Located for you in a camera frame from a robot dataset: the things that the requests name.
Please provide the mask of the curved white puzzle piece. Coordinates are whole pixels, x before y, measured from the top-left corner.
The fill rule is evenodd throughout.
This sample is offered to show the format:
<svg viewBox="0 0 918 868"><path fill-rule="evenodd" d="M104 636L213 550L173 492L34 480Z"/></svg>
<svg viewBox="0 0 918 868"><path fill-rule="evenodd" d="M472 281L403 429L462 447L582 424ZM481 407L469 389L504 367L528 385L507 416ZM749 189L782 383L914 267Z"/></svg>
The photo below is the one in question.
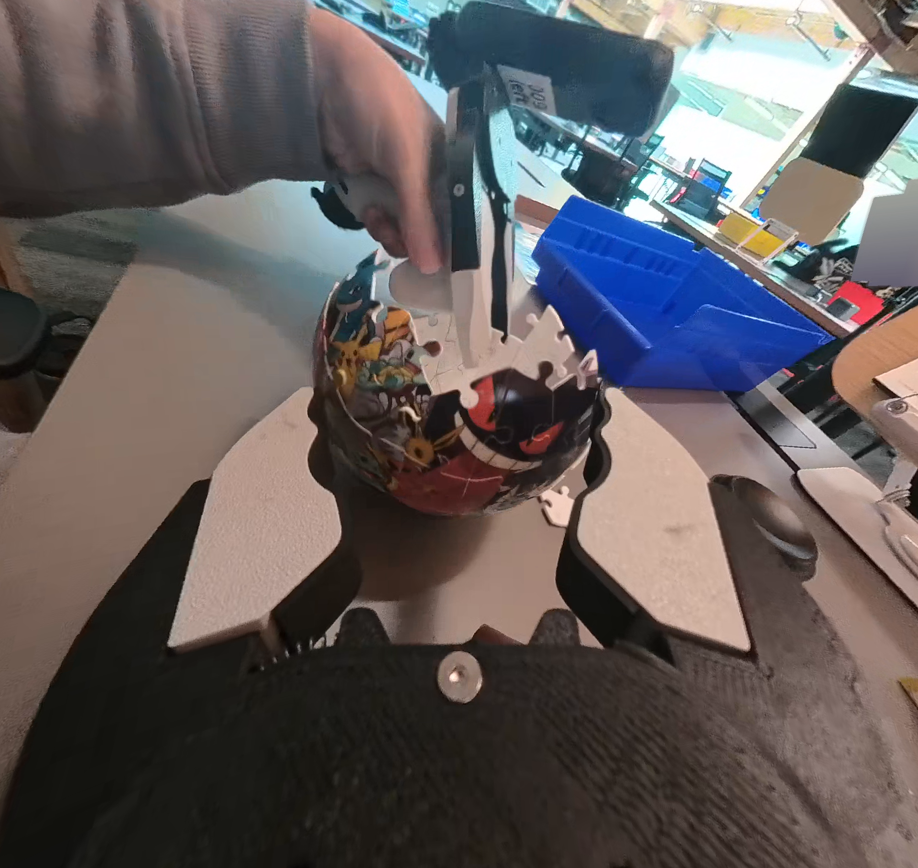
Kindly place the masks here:
<svg viewBox="0 0 918 868"><path fill-rule="evenodd" d="M568 485L547 489L537 497L545 520L552 527L567 529L575 506L575 497Z"/></svg>

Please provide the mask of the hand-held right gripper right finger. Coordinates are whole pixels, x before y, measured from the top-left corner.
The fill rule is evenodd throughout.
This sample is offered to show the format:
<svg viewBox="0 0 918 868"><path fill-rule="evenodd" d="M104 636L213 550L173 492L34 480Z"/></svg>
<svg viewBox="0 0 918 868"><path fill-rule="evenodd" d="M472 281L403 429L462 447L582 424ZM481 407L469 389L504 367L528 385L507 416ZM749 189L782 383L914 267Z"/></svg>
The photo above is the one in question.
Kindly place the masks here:
<svg viewBox="0 0 918 868"><path fill-rule="evenodd" d="M691 453L622 390L594 414L557 590L603 648L672 639L749 653L752 639L710 493Z"/></svg>

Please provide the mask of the yellow box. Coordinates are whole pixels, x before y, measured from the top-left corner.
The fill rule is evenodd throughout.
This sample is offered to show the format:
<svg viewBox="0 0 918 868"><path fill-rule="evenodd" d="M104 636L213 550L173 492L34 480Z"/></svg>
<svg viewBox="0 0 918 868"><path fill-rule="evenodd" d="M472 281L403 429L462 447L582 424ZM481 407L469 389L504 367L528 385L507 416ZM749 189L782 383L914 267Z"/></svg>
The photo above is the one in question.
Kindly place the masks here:
<svg viewBox="0 0 918 868"><path fill-rule="evenodd" d="M739 211L727 214L717 231L721 238L760 261L781 254L798 240L798 232L779 220L759 220Z"/></svg>

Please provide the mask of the printed instruction sheet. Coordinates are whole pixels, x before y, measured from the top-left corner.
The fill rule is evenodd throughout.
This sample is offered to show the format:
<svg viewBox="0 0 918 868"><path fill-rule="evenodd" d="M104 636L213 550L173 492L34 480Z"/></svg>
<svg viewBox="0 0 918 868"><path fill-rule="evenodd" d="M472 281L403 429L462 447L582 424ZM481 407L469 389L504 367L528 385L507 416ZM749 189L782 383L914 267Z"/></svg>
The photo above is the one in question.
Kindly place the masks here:
<svg viewBox="0 0 918 868"><path fill-rule="evenodd" d="M917 397L918 360L889 369L873 378L873 382L892 398L908 400Z"/></svg>

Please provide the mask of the wooden board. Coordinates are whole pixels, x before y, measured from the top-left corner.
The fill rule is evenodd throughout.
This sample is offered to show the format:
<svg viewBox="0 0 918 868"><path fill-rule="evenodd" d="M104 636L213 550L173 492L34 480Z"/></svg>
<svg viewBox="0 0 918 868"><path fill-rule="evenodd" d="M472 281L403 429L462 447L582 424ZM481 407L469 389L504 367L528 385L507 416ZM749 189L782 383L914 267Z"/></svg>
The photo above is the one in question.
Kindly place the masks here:
<svg viewBox="0 0 918 868"><path fill-rule="evenodd" d="M875 378L917 358L917 308L902 311L850 336L832 363L832 386L868 421L875 403L889 397Z"/></svg>

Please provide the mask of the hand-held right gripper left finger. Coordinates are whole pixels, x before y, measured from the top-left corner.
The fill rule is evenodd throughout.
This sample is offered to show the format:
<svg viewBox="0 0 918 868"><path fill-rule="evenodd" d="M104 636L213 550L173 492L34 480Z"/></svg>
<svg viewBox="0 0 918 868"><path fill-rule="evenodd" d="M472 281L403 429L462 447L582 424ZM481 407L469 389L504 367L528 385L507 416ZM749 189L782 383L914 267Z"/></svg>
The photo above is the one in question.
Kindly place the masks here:
<svg viewBox="0 0 918 868"><path fill-rule="evenodd" d="M295 391L253 426L209 481L168 647L255 636L272 657L331 630L361 584L346 514L310 454L325 439L315 392Z"/></svg>

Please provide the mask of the white puzzle ball half shell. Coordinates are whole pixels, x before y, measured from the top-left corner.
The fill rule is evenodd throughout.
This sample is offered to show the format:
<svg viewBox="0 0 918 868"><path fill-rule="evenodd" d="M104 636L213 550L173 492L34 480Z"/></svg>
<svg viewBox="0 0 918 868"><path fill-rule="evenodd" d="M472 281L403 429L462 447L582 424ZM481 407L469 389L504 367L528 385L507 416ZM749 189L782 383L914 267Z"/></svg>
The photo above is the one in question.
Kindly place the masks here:
<svg viewBox="0 0 918 868"><path fill-rule="evenodd" d="M559 483L590 445L601 389L533 287L482 367L448 310L397 302L377 251L331 289L314 339L315 399L336 466L426 516L493 515Z"/></svg>

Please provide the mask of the white stand base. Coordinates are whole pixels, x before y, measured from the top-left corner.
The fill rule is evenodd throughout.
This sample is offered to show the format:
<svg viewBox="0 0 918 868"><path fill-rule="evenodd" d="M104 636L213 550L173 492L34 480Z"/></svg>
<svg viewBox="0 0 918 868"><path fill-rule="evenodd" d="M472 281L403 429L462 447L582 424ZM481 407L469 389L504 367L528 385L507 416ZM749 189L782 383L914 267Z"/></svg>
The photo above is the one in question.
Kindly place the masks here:
<svg viewBox="0 0 918 868"><path fill-rule="evenodd" d="M809 498L916 608L916 518L852 469L800 470L796 477Z"/></svg>

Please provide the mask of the black dome stand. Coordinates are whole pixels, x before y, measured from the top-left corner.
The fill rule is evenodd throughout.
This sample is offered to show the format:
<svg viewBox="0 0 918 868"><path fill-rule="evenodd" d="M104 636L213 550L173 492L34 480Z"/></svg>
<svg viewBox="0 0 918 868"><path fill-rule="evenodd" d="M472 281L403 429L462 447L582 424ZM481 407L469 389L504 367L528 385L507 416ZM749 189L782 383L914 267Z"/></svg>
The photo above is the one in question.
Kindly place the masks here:
<svg viewBox="0 0 918 868"><path fill-rule="evenodd" d="M726 488L745 507L759 533L800 581L814 578L819 559L817 542L788 502L745 476L717 474L710 481Z"/></svg>

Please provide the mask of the person's left hand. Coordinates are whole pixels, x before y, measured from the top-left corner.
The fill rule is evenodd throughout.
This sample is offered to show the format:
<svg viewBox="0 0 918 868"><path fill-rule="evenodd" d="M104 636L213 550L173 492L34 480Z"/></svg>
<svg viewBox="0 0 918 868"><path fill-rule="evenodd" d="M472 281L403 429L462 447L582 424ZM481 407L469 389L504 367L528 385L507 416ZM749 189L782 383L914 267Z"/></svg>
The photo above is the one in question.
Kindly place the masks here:
<svg viewBox="0 0 918 868"><path fill-rule="evenodd" d="M319 144L331 173L375 176L391 188L358 220L384 250L430 275L443 265L434 188L442 122L395 60L366 33L328 11L308 14Z"/></svg>

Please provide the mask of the blue plastic bin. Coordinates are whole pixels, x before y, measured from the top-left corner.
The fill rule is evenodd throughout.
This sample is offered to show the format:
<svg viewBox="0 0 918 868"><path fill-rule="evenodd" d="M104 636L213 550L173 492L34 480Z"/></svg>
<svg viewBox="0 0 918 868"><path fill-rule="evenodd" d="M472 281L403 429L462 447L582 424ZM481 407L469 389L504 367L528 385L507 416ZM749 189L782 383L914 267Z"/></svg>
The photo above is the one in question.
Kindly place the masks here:
<svg viewBox="0 0 918 868"><path fill-rule="evenodd" d="M578 196L533 256L568 334L624 387L745 393L832 340L718 254Z"/></svg>

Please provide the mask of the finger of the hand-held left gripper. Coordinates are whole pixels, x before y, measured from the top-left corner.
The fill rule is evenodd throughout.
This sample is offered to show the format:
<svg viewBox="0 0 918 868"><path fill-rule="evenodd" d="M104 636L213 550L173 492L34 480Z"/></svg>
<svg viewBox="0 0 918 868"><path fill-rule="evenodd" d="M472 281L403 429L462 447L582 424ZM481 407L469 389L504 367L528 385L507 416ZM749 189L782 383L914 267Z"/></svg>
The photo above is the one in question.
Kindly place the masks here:
<svg viewBox="0 0 918 868"><path fill-rule="evenodd" d="M389 275L392 300L416 311L453 314L465 369L482 366L503 336L487 317L489 283L480 263L481 176L476 162L476 129L482 84L466 82L450 91L446 121L445 167L449 202L445 266L426 276L412 265L396 265Z"/></svg>
<svg viewBox="0 0 918 868"><path fill-rule="evenodd" d="M481 176L480 263L489 283L487 317L506 337L514 278L514 222L518 195L517 139L511 105L501 82L484 82L476 129Z"/></svg>

